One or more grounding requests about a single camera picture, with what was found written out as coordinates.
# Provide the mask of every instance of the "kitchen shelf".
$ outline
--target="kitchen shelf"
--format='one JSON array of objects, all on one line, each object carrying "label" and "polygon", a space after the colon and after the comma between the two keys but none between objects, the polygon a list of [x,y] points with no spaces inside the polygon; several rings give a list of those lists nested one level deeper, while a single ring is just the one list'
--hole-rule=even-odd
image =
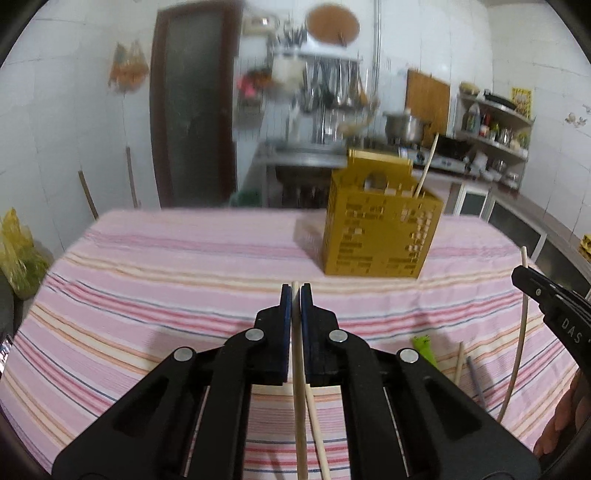
[{"label": "kitchen shelf", "polygon": [[524,117],[520,113],[517,113],[514,110],[507,108],[505,105],[501,105],[500,103],[489,102],[488,100],[476,98],[470,95],[459,95],[458,97],[464,102],[476,102],[478,105],[482,105],[489,110],[499,113],[499,123],[503,124],[504,126],[511,127],[513,130],[531,128],[534,125],[534,120],[530,120],[529,118]]},{"label": "kitchen shelf", "polygon": [[494,142],[488,138],[481,137],[480,135],[466,132],[465,130],[456,131],[456,138],[458,140],[466,140],[468,142],[479,144],[484,147],[484,150],[488,151],[487,154],[490,157],[503,157],[504,159],[527,161],[527,157],[521,156],[515,150],[511,150],[499,142]]}]

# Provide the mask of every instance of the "yellow basket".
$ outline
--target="yellow basket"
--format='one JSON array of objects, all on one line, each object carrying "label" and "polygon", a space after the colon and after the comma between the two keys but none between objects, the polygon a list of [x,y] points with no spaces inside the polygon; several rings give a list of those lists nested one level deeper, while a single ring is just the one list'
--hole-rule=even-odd
[{"label": "yellow basket", "polygon": [[324,229],[327,275],[417,278],[443,202],[417,181],[410,160],[350,150],[332,174]]}]

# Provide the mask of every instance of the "human hand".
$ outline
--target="human hand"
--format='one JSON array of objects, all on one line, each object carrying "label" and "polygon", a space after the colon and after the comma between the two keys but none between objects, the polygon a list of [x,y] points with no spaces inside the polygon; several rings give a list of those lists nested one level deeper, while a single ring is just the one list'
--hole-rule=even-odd
[{"label": "human hand", "polygon": [[577,432],[585,423],[585,420],[591,414],[591,400],[587,396],[584,396],[579,401],[578,405],[573,405],[573,396],[579,381],[581,379],[581,370],[579,370],[573,381],[570,383],[570,388],[556,405],[554,416],[548,422],[548,425],[544,428],[542,435],[535,443],[534,455],[540,458],[542,455],[548,455],[554,451],[558,445],[558,439],[562,431],[574,421]]}]

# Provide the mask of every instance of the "green plastic bag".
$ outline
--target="green plastic bag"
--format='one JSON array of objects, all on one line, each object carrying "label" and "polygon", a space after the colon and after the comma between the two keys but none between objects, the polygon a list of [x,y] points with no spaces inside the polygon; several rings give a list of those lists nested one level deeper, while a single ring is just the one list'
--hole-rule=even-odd
[{"label": "green plastic bag", "polygon": [[21,227],[14,208],[2,220],[0,268],[21,300],[37,293],[49,268],[49,262],[35,248],[29,228]]}]

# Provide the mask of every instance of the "table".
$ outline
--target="table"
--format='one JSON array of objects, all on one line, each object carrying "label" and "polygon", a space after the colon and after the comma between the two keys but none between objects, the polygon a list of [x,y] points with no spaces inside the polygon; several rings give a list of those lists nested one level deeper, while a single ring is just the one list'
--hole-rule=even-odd
[{"label": "table", "polygon": [[[324,212],[171,210],[101,217],[44,280],[0,381],[0,407],[47,470],[59,451],[179,346],[218,347],[278,304],[282,283],[311,282],[314,303],[388,352],[429,334],[453,375],[466,344],[498,414],[517,345],[518,248],[478,218],[441,218],[418,280],[326,277]],[[529,447],[575,372],[530,302],[522,368],[504,425]],[[475,396],[467,368],[461,388]],[[245,478],[296,478],[290,386],[254,388]],[[348,478],[339,389],[317,398],[334,478]],[[320,478],[309,431],[311,478]]]}]

